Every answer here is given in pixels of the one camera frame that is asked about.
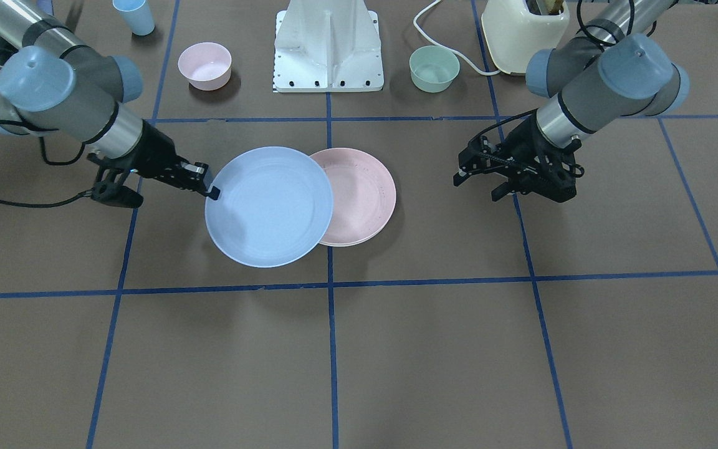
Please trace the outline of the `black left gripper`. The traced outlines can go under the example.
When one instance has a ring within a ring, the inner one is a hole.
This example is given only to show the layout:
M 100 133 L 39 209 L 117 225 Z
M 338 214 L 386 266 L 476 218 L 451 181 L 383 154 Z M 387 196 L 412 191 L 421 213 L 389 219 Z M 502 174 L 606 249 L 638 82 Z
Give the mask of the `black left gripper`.
M 488 126 L 469 140 L 466 150 L 457 157 L 453 185 L 459 187 L 470 176 L 496 173 L 506 180 L 491 190 L 491 201 L 521 193 L 536 193 L 550 201 L 563 203 L 576 196 L 576 179 L 585 173 L 575 161 L 581 147 L 579 137 L 572 135 L 570 144 L 558 147 L 546 139 L 538 128 L 534 112 L 525 112 Z M 505 139 L 493 145 L 486 133 L 521 119 Z

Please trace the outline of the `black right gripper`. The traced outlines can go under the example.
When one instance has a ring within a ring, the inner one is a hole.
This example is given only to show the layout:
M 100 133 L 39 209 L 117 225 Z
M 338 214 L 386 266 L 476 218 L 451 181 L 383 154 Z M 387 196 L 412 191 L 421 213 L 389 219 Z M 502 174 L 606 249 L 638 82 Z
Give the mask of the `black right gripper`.
M 171 185 L 179 190 L 195 191 L 212 201 L 220 197 L 220 189 L 212 184 L 214 176 L 210 166 L 202 162 L 189 163 L 176 153 L 172 139 L 143 122 L 142 134 L 136 146 L 122 157 L 87 156 L 98 166 L 91 199 L 119 208 L 139 208 L 143 197 L 125 186 L 131 173 Z

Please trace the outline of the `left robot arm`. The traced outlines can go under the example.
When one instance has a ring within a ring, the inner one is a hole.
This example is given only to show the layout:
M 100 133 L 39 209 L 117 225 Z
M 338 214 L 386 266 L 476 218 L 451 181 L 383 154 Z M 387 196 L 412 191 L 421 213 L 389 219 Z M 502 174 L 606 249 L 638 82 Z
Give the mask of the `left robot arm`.
M 495 123 L 468 140 L 457 157 L 453 185 L 496 173 L 498 201 L 535 193 L 563 203 L 576 196 L 584 168 L 575 160 L 582 142 L 619 117 L 655 117 L 686 100 L 690 78 L 651 37 L 673 1 L 613 1 L 564 46 L 538 51 L 528 62 L 526 84 L 546 102 L 504 120 L 517 125 L 500 142 L 487 138 Z

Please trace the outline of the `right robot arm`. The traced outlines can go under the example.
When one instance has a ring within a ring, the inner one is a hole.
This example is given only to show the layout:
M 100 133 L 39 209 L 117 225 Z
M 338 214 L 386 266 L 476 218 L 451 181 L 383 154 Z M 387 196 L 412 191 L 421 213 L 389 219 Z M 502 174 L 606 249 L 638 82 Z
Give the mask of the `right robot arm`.
M 127 57 L 98 54 L 26 1 L 0 1 L 0 38 L 15 50 L 0 69 L 0 132 L 78 140 L 98 171 L 77 199 L 138 208 L 143 197 L 125 184 L 132 173 L 219 198 L 208 165 L 179 156 L 170 137 L 128 108 L 143 81 Z

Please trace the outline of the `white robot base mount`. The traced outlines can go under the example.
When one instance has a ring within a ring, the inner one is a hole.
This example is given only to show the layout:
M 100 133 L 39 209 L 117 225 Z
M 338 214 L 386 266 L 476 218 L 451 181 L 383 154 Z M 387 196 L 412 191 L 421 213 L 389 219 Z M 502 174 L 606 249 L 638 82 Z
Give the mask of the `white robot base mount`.
M 364 1 L 290 1 L 274 25 L 274 92 L 384 88 L 379 17 Z

